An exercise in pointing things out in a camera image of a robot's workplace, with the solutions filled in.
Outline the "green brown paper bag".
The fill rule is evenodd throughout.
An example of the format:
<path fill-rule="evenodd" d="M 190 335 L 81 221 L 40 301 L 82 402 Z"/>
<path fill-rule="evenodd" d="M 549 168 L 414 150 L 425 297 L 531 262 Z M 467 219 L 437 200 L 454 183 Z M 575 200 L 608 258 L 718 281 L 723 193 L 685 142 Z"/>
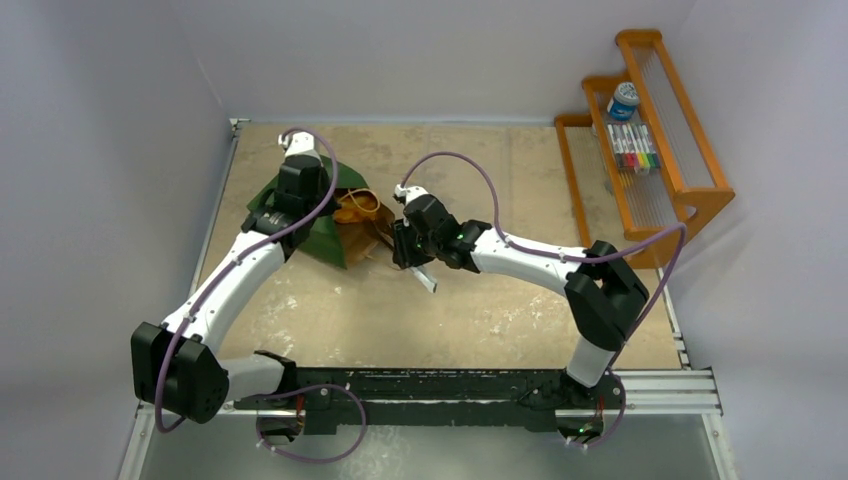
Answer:
<path fill-rule="evenodd" d="M 333 178 L 337 179 L 333 198 L 309 223 L 281 239 L 284 250 L 341 269 L 360 263 L 379 245 L 393 250 L 393 212 L 359 172 L 344 163 L 334 168 L 327 156 L 319 161 L 301 156 L 284 161 L 248 203 L 241 230 L 267 236 L 283 230 L 323 200 Z"/>

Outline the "orange braided fake bread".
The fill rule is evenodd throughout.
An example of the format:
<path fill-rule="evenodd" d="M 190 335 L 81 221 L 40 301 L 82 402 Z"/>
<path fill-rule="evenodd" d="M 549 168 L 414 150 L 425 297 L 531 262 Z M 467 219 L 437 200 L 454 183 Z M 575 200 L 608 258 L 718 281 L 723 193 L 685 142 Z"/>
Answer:
<path fill-rule="evenodd" d="M 336 198 L 338 209 L 333 219 L 338 224 L 355 224 L 377 219 L 381 201 L 367 188 L 353 189 Z"/>

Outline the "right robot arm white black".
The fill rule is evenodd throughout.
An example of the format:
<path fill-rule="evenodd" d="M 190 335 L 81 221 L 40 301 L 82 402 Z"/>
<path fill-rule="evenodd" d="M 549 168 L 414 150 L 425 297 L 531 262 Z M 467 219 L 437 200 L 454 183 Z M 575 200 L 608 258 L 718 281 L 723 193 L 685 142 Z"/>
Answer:
<path fill-rule="evenodd" d="M 420 187 L 394 196 L 403 216 L 392 225 L 393 261 L 414 271 L 429 291 L 436 280 L 425 271 L 438 260 L 454 270 L 497 274 L 543 287 L 563 296 L 580 337 L 561 381 L 564 399 L 584 407 L 601 391 L 600 379 L 629 339 L 649 293 L 629 264 L 608 255 L 603 241 L 589 249 L 557 248 L 553 257 L 509 245 L 493 225 L 459 222 L 434 195 Z"/>

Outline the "metal tongs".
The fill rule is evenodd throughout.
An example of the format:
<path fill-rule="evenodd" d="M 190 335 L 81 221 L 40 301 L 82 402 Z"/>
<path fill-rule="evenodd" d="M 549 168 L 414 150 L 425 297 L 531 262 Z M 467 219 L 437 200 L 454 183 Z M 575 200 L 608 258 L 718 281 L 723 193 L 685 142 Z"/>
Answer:
<path fill-rule="evenodd" d="M 425 287 L 428 292 L 436 292 L 438 280 L 427 271 L 425 266 L 409 267 L 408 271 Z"/>

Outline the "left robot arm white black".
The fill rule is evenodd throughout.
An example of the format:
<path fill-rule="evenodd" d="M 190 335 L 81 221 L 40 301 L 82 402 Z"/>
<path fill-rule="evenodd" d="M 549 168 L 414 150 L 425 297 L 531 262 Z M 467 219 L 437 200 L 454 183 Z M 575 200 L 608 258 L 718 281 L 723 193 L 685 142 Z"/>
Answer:
<path fill-rule="evenodd" d="M 154 408 L 203 424 L 227 402 L 260 396 L 284 409 L 297 399 L 292 361 L 257 351 L 221 361 L 223 339 L 259 288 L 304 243 L 316 219 L 337 208 L 334 157 L 286 155 L 274 182 L 257 195 L 228 255 L 198 290 L 158 324 L 141 323 L 130 340 L 136 397 Z"/>

